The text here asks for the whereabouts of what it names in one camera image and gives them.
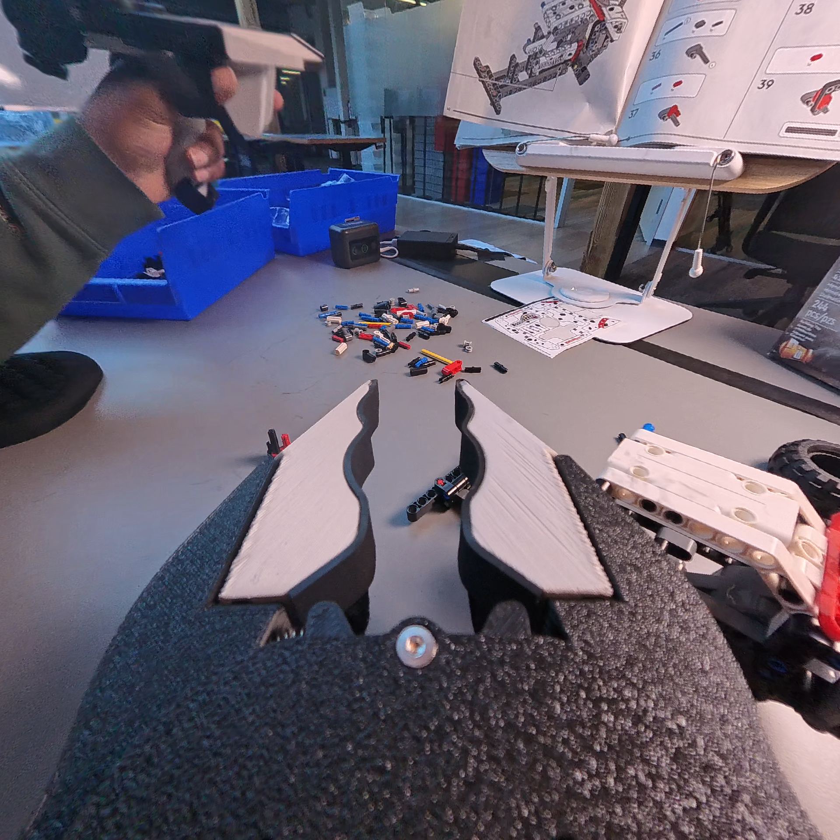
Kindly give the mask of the black power adapter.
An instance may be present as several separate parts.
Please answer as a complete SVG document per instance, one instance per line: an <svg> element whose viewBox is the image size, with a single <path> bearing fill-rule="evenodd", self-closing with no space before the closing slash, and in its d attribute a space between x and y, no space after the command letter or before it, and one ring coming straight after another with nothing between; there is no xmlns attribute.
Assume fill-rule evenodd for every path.
<svg viewBox="0 0 840 840"><path fill-rule="evenodd" d="M457 256L459 237L456 233L431 230L407 230L396 241L402 259L452 260Z"/></svg>

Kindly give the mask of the wooden post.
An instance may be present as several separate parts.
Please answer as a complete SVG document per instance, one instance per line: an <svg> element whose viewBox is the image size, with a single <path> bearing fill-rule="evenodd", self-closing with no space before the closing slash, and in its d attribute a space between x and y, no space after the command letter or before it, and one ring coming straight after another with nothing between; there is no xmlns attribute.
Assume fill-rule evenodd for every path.
<svg viewBox="0 0 840 840"><path fill-rule="evenodd" d="M595 210L595 221L581 260L580 271L606 278L624 223L633 215L638 185L605 182Z"/></svg>

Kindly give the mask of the black desk divider strip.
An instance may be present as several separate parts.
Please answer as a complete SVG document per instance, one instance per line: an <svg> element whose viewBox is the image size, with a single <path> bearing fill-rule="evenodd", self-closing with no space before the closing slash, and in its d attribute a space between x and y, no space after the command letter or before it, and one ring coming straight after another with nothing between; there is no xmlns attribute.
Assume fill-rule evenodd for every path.
<svg viewBox="0 0 840 840"><path fill-rule="evenodd" d="M509 305L513 305L514 303L514 300L509 296L490 288L490 283L493 281L506 280L513 277L512 273L505 269L490 266L489 264L472 259L467 259L453 266L433 260L422 261L404 258L396 258L395 263L446 281L457 287L468 289L484 297L504 301ZM792 408L834 425L839 425L838 406L833 406L823 400L799 394L798 392L785 389L779 385L771 384L744 373L730 371L705 360L695 359L677 350L651 343L646 339L626 343L624 346L648 357L672 364L681 370L701 375L714 382L728 385L772 403Z"/></svg>

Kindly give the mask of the black office chair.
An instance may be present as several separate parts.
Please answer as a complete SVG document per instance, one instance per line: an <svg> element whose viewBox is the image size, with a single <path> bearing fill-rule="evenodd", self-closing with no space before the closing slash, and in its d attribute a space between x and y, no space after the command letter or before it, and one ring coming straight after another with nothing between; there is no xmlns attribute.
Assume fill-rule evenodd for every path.
<svg viewBox="0 0 840 840"><path fill-rule="evenodd" d="M768 195L742 242L742 252L771 266L789 285L773 305L745 309L749 320L773 327L792 318L838 259L838 169Z"/></svg>

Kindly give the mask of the person's left forearm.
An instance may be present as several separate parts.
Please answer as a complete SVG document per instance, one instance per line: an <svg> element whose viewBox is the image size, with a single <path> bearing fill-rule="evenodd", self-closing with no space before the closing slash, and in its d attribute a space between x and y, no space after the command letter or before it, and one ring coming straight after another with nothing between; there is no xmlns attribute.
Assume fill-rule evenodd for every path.
<svg viewBox="0 0 840 840"><path fill-rule="evenodd" d="M162 218L75 119L1 160L1 361L57 316L124 238Z"/></svg>

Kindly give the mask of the grey desk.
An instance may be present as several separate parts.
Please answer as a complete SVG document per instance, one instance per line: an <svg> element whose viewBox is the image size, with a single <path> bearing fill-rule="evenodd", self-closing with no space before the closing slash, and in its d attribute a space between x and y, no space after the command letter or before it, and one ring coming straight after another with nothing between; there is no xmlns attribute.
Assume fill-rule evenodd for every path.
<svg viewBox="0 0 840 840"><path fill-rule="evenodd" d="M419 287L416 294L409 287ZM372 364L336 356L321 305L377 301L453 307L452 332ZM376 545L369 630L425 616L472 630L452 512L405 521L405 508L458 461L454 383L410 377L418 348L560 454L598 476L615 437L651 423L664 436L762 465L838 426L589 341L546 358L483 323L513 305L397 265L336 268L329 255L280 255L191 322L62 318L26 351L97 361L96 398L65 426L2 451L2 838L41 803L98 662L162 564L266 455L266 430L298 439L371 378L380 388L374 469L364 484ZM494 370L494 362L508 368Z"/></svg>

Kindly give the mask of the person's left hand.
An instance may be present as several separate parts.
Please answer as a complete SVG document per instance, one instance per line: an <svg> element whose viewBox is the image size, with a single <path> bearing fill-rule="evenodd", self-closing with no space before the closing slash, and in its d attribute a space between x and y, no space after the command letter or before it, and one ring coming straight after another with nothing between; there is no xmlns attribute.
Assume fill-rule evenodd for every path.
<svg viewBox="0 0 840 840"><path fill-rule="evenodd" d="M178 178L215 182L225 173L224 137L214 122L198 131L149 80L112 70L81 111L99 149L153 203L172 196Z"/></svg>

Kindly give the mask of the pile of small brick pieces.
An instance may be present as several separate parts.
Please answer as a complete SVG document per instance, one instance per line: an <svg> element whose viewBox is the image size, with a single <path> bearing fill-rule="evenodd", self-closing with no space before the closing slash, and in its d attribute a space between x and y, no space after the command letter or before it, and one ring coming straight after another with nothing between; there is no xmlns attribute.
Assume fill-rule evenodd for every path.
<svg viewBox="0 0 840 840"><path fill-rule="evenodd" d="M423 305L398 297L377 301L372 311L365 311L361 302L332 307L323 304L316 317L327 331L332 353L336 343L346 342L349 348L341 356L356 352L362 359L363 349L369 349L378 353L379 360L400 350L411 350L416 340L449 335L458 315L453 307Z"/></svg>

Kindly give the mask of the background storage crates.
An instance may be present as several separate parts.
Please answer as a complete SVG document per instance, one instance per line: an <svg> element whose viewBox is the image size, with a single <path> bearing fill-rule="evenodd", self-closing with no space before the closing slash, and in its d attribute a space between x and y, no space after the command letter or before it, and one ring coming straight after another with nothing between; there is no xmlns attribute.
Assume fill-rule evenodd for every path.
<svg viewBox="0 0 840 840"><path fill-rule="evenodd" d="M398 175L401 195L542 222L545 179L494 169L481 149L457 149L459 121L383 117L384 170Z"/></svg>

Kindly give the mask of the dark cardboard box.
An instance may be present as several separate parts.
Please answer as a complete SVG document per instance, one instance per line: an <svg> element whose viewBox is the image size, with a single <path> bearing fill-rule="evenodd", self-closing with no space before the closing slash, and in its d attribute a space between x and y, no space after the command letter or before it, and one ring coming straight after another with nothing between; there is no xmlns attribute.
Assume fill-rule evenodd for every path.
<svg viewBox="0 0 840 840"><path fill-rule="evenodd" d="M769 358L839 390L839 259L780 336Z"/></svg>

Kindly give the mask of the background table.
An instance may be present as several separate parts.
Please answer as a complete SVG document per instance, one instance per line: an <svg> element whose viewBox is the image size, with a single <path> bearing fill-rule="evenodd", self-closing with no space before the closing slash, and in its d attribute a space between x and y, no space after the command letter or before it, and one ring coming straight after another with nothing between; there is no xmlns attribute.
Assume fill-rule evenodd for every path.
<svg viewBox="0 0 840 840"><path fill-rule="evenodd" d="M382 151L385 147L385 137L328 133L264 133L252 140L251 144L255 149L267 152L272 158L283 156L287 164L291 164L292 172L302 171L305 158L317 152L334 152L339 156L340 168L355 170L358 167L351 160L352 154L370 148Z"/></svg>

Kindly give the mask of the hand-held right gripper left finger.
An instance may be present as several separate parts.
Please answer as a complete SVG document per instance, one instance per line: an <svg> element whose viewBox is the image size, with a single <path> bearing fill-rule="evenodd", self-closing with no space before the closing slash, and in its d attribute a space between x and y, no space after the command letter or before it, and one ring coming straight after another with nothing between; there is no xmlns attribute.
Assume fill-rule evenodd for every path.
<svg viewBox="0 0 840 840"><path fill-rule="evenodd" d="M379 419L370 380L274 458L228 557L219 603L277 603L301 628L317 603L333 602L364 634L375 539L363 485Z"/></svg>

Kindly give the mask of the white book stand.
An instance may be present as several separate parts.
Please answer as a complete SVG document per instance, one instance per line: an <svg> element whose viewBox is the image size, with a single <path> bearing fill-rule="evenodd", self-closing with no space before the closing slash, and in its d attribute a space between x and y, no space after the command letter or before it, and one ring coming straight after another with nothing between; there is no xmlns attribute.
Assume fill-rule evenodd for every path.
<svg viewBox="0 0 840 840"><path fill-rule="evenodd" d="M523 305L547 298L561 303L573 314L612 319L613 325L599 331L599 340L612 344L634 343L691 319L688 309L656 297L655 290L698 189L717 187L730 193L775 193L812 179L832 164L831 161L766 155L744 157L730 149L623 148L567 144L559 140L522 142L516 150L505 146L486 149L485 155L490 165L501 172L540 175L548 179L548 216L543 229L541 269L497 280L492 287ZM580 271L555 268L552 247L558 180L578 177L605 183L685 189L654 277L642 291L629 290Z"/></svg>

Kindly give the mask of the open instruction booklet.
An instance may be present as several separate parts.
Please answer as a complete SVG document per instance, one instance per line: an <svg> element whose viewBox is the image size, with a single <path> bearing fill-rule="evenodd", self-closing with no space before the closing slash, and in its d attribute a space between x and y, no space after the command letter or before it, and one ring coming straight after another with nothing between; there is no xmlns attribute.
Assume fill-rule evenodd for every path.
<svg viewBox="0 0 840 840"><path fill-rule="evenodd" d="M445 115L838 161L838 1L464 2Z"/></svg>

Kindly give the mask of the printed paper sheet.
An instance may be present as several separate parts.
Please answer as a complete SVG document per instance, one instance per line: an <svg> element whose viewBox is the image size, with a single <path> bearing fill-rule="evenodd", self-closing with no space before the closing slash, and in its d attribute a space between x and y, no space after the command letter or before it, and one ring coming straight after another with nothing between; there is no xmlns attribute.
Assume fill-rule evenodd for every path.
<svg viewBox="0 0 840 840"><path fill-rule="evenodd" d="M622 324L596 311L566 307L554 298L505 311L483 323L551 359Z"/></svg>

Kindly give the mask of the brick vehicle model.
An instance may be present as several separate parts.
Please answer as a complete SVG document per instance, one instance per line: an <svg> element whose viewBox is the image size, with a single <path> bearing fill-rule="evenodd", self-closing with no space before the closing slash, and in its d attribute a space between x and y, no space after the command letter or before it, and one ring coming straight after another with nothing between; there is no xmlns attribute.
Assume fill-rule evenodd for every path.
<svg viewBox="0 0 840 840"><path fill-rule="evenodd" d="M563 479L614 585L605 600L629 601L621 576L640 571L658 604L676 583L669 558L695 554L717 566L687 572L723 627L752 693L799 711L838 734L838 517L815 509L790 479L638 429L589 476L560 455ZM406 509L414 522L461 505L469 484L459 464Z"/></svg>

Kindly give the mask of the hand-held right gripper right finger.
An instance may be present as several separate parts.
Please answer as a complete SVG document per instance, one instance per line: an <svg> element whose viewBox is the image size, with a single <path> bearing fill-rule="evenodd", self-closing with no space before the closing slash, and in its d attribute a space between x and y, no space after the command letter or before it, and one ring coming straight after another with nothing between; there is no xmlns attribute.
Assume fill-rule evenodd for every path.
<svg viewBox="0 0 840 840"><path fill-rule="evenodd" d="M460 512L458 575L480 633L513 602L528 633L546 632L550 603L613 598L599 549L564 481L560 457L465 380L455 387Z"/></svg>

